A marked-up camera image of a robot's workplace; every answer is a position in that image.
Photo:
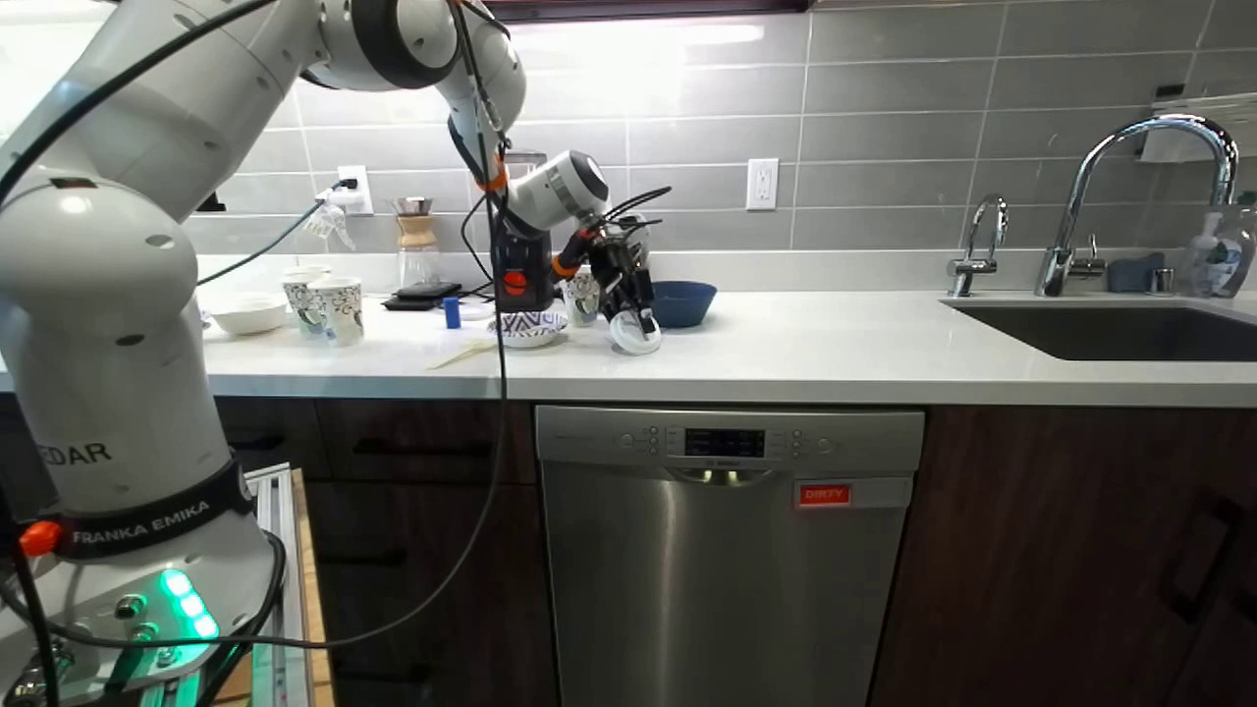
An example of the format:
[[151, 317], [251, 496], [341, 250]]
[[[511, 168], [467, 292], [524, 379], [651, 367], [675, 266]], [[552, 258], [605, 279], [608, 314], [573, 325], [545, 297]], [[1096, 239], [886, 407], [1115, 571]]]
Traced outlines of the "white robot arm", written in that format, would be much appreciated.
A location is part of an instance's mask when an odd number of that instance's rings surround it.
[[484, 0], [121, 0], [3, 142], [3, 369], [54, 485], [8, 534], [18, 707], [171, 685], [269, 621], [285, 550], [209, 394], [186, 222], [300, 79], [444, 95], [506, 312], [541, 312], [616, 222], [577, 148], [506, 168], [527, 76]]

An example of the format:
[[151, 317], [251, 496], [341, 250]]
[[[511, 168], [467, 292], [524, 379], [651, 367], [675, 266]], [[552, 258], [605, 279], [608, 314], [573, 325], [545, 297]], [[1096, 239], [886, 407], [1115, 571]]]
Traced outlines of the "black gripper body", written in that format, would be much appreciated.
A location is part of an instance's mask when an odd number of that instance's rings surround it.
[[552, 258], [552, 276], [569, 282], [577, 270], [588, 270], [596, 282], [596, 314], [647, 314], [651, 312], [651, 276], [647, 249], [642, 233], [647, 222], [642, 206], [670, 197], [670, 185], [626, 197], [605, 210], [596, 222], [581, 224], [566, 249]]

